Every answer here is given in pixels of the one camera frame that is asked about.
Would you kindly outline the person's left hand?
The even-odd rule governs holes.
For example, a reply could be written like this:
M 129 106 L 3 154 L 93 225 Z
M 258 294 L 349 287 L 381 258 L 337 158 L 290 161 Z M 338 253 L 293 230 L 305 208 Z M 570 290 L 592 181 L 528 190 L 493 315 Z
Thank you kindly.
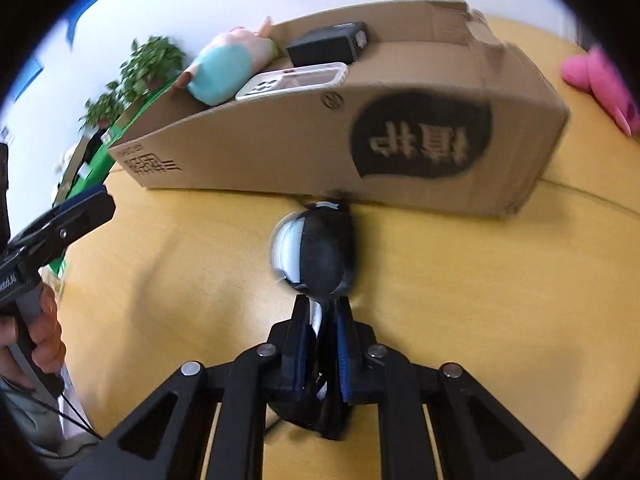
M 30 338 L 36 344 L 32 360 L 46 374 L 58 374 L 64 365 L 66 345 L 62 341 L 62 325 L 58 320 L 58 304 L 53 289 L 42 285 L 41 314 L 28 326 Z M 14 318 L 1 318 L 1 376 L 9 382 L 32 389 L 25 373 L 12 356 L 9 345 L 16 343 L 17 327 Z

